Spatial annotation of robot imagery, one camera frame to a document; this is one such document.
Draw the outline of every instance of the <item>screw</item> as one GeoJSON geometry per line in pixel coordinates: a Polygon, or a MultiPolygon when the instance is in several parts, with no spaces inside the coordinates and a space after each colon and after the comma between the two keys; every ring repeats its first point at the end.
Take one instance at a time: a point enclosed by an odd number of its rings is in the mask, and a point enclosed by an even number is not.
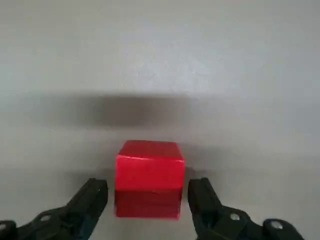
{"type": "Polygon", "coordinates": [[[271,226],[275,229],[283,229],[284,227],[282,226],[282,224],[278,221],[272,221],[271,222],[271,226]]]}
{"type": "Polygon", "coordinates": [[[50,218],[51,218],[50,215],[43,215],[43,216],[40,218],[40,221],[41,221],[41,222],[46,222],[46,221],[48,221],[50,218]]]}
{"type": "Polygon", "coordinates": [[[230,218],[232,220],[235,220],[235,221],[239,221],[240,220],[240,216],[238,214],[235,214],[235,213],[231,213],[230,214],[230,218]]]}
{"type": "Polygon", "coordinates": [[[2,230],[4,230],[4,229],[6,229],[6,225],[4,224],[4,223],[1,223],[0,224],[0,232],[2,231],[2,230]]]}

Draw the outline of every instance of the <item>cube top face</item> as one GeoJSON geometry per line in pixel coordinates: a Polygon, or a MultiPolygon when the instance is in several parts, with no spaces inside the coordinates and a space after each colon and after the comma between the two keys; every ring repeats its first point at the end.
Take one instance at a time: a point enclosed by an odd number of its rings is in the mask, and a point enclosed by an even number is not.
{"type": "Polygon", "coordinates": [[[129,140],[116,157],[115,189],[182,189],[184,172],[185,161],[176,143],[129,140]]]}
{"type": "Polygon", "coordinates": [[[141,159],[162,159],[163,161],[183,161],[184,158],[175,142],[128,140],[123,145],[118,156],[128,156],[141,159]]]}

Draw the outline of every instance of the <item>red block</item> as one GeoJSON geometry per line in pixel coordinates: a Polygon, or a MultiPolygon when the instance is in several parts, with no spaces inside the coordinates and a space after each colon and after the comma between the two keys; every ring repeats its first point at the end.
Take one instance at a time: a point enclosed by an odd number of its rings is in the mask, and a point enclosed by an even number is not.
{"type": "Polygon", "coordinates": [[[116,157],[118,217],[179,218],[185,161],[175,142],[129,140],[116,157]]]}

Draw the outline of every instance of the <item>white surface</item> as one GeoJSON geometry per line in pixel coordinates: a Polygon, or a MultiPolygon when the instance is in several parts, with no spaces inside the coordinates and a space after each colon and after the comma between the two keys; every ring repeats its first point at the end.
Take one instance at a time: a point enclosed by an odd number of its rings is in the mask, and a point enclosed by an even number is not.
{"type": "MultiPolygon", "coordinates": [[[[126,139],[173,140],[223,203],[316,239],[319,11],[317,0],[2,0],[0,217],[22,224],[64,204],[112,172],[126,139]]],[[[195,238],[187,207],[160,225],[111,213],[91,239],[195,238]]]]}

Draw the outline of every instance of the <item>bolt head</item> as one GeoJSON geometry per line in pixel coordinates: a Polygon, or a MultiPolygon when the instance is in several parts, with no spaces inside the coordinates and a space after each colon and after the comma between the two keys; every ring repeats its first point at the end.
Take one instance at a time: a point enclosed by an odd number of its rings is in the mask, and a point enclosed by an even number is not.
{"type": "Polygon", "coordinates": [[[230,218],[234,221],[239,221],[240,220],[240,216],[238,214],[235,213],[231,213],[230,214],[230,218]]]}
{"type": "Polygon", "coordinates": [[[275,229],[283,229],[284,228],[279,221],[272,221],[271,226],[275,229]]]}
{"type": "Polygon", "coordinates": [[[0,224],[0,232],[2,231],[2,230],[4,230],[4,229],[6,229],[6,225],[4,224],[4,223],[1,223],[0,224]]]}
{"type": "Polygon", "coordinates": [[[41,222],[46,222],[46,221],[48,221],[50,218],[51,218],[50,215],[43,215],[43,216],[40,218],[40,221],[41,221],[41,222]]]}

